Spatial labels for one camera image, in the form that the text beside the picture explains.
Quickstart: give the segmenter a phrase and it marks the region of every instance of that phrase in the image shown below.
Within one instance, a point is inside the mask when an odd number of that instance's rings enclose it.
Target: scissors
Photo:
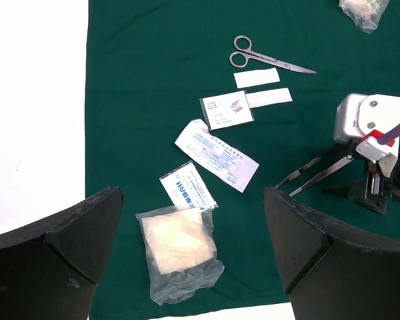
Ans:
[[[237,45],[237,42],[240,39],[244,39],[249,43],[249,46],[246,49],[242,49]],[[299,67],[297,65],[292,65],[291,63],[283,62],[283,61],[268,57],[266,55],[262,55],[262,54],[260,54],[258,52],[252,51],[252,41],[248,37],[246,37],[245,35],[239,35],[236,38],[234,38],[234,47],[238,51],[234,51],[232,54],[230,54],[229,62],[231,62],[231,64],[234,67],[237,67],[237,68],[246,67],[247,66],[247,62],[249,61],[249,59],[254,59],[254,60],[258,60],[258,61],[262,61],[262,62],[268,63],[270,65],[275,65],[276,67],[284,68],[284,69],[295,71],[295,72],[316,73],[313,70],[302,68],[302,67]],[[245,58],[245,62],[240,64],[240,65],[236,64],[234,62],[234,56],[236,56],[236,55],[242,55]]]

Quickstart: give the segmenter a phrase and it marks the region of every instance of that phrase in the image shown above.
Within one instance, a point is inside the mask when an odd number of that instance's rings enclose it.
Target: transparent plastic packaging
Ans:
[[[213,287],[224,271],[212,238],[212,210],[167,207],[136,215],[141,224],[150,297],[175,304]]]
[[[356,26],[366,33],[372,33],[378,28],[388,2],[389,0],[339,0],[339,6]]]

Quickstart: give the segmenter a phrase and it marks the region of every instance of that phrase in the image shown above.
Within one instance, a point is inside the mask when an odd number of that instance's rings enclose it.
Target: green cloth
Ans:
[[[196,165],[219,204],[214,238],[225,272],[214,288],[177,305],[149,298],[149,276],[134,214],[171,205],[159,178],[189,158],[174,142],[192,119],[203,118],[199,98],[237,90],[229,64],[233,39],[246,35],[253,50],[316,70],[278,69],[281,82],[247,92],[288,87],[294,102],[253,110],[255,121],[213,134],[260,164],[244,193]],[[250,61],[246,70],[270,66]],[[349,93],[400,96],[400,0],[390,2],[371,35],[358,29],[337,0],[91,0],[87,44],[87,195],[119,185],[124,210],[91,319],[148,319],[218,309],[282,303],[265,217],[263,189],[312,158],[322,161],[284,185],[290,192],[337,158],[338,104]],[[400,239],[400,204],[386,217],[348,200],[324,195],[324,186],[360,179],[362,165],[297,195],[336,218]]]

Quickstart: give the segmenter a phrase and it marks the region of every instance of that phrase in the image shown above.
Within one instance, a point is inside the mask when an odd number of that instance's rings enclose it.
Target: clear plastic bag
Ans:
[[[217,260],[212,238],[212,210],[167,207],[136,218],[141,224],[154,302],[178,303],[200,288],[215,285],[224,265]]]
[[[372,33],[378,28],[388,2],[389,0],[339,0],[339,6],[356,26],[366,33]]]

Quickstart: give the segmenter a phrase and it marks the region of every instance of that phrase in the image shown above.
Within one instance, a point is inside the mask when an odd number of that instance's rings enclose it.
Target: white label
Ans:
[[[246,98],[250,108],[274,105],[276,103],[292,102],[292,96],[288,88],[248,93],[246,94]]]
[[[244,91],[201,99],[210,130],[253,121]]]
[[[254,85],[279,82],[280,77],[276,68],[266,70],[253,70],[234,73],[237,88],[247,88]]]
[[[244,192],[259,166],[244,153],[210,135],[200,119],[192,120],[175,144],[192,160],[240,192]]]
[[[190,208],[216,208],[216,201],[206,188],[194,164],[190,161],[160,178],[174,205],[188,205]]]

